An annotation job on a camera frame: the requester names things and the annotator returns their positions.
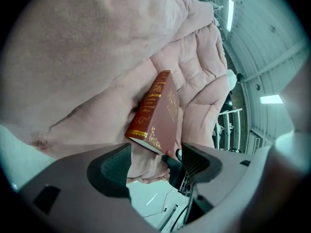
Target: pink blanket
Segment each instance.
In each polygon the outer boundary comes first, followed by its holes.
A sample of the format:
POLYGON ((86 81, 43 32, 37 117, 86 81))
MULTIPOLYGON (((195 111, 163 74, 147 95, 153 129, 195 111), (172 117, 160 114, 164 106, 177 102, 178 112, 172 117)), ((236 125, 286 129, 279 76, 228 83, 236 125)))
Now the pink blanket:
MULTIPOLYGON (((213 19, 211 4, 197 0, 32 0, 1 58, 1 123, 55 158, 126 142, 139 102, 169 69, 181 105, 176 148, 213 146, 228 94, 213 19)), ((129 178, 167 173, 133 143, 129 178)))

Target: quilted pink blanket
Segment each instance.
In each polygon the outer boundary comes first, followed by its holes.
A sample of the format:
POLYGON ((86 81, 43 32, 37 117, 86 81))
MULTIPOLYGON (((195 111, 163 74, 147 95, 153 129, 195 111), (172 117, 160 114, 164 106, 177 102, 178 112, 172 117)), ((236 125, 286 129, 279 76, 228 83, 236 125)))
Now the quilted pink blanket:
MULTIPOLYGON (((32 0, 1 58, 1 124, 54 158, 126 142, 139 102, 169 69, 181 106, 175 147, 213 146, 228 94, 213 19, 197 0, 32 0)), ((129 178, 167 179, 161 156, 132 145, 129 178)))

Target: wire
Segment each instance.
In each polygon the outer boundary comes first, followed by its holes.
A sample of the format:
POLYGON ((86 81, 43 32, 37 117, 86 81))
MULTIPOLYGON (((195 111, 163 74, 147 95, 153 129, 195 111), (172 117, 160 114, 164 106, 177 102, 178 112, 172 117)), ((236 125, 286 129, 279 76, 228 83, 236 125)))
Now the wire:
POLYGON ((154 215, 157 215, 157 214, 160 214, 162 212, 164 212, 164 205, 165 205, 165 202, 166 202, 166 197, 168 196, 168 194, 173 190, 173 187, 171 188, 171 190, 166 194, 165 196, 165 199, 164 199, 164 203, 163 203, 163 206, 162 206, 162 211, 161 212, 158 212, 158 213, 155 213, 155 214, 151 214, 149 216, 143 216, 142 218, 146 218, 146 217, 150 217, 150 216, 154 216, 154 215))
POLYGON ((173 229, 174 229, 174 227, 175 227, 175 224, 177 223, 177 221, 179 220, 180 216, 184 213, 184 211, 185 211, 187 208, 188 208, 188 206, 186 206, 186 207, 182 210, 182 212, 179 214, 179 216, 177 217, 177 219, 176 219, 176 221, 174 222, 173 226, 171 227, 171 231, 170 231, 170 232, 173 231, 173 229))

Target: fluorescent light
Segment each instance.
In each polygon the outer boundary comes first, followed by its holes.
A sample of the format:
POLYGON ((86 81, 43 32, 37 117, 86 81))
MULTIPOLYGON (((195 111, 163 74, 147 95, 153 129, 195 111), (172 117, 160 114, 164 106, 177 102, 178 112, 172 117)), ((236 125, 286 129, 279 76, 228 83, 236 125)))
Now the fluorescent light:
POLYGON ((234 8, 234 2, 232 0, 229 0, 229 13, 228 13, 228 24, 227 29, 231 31, 232 26, 232 19, 233 19, 233 8, 234 8))
POLYGON ((261 103, 283 103, 279 95, 261 97, 260 102, 261 103))

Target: metal beam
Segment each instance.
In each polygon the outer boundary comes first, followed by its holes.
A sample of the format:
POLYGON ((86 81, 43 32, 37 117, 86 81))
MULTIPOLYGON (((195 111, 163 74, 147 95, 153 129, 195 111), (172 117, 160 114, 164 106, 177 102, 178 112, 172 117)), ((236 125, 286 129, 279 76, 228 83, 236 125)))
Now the metal beam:
POLYGON ((258 71, 258 73, 253 74, 249 76, 247 79, 244 80, 244 82, 248 82, 258 76, 260 76, 262 73, 265 73, 269 71, 272 68, 275 68, 276 66, 280 65, 284 61, 291 58, 293 55, 297 54, 301 49, 303 49, 305 46, 307 46, 306 40, 300 40, 298 43, 296 43, 294 46, 292 46, 290 49, 288 49, 285 53, 283 53, 280 57, 278 57, 276 60, 271 62, 270 64, 266 65, 264 68, 258 71))
POLYGON ((264 132, 262 132, 260 129, 257 129, 255 127, 251 128, 251 131, 254 132, 256 135, 260 136, 262 139, 265 138, 265 141, 273 144, 276 140, 268 135, 266 135, 266 137, 264 137, 264 132))

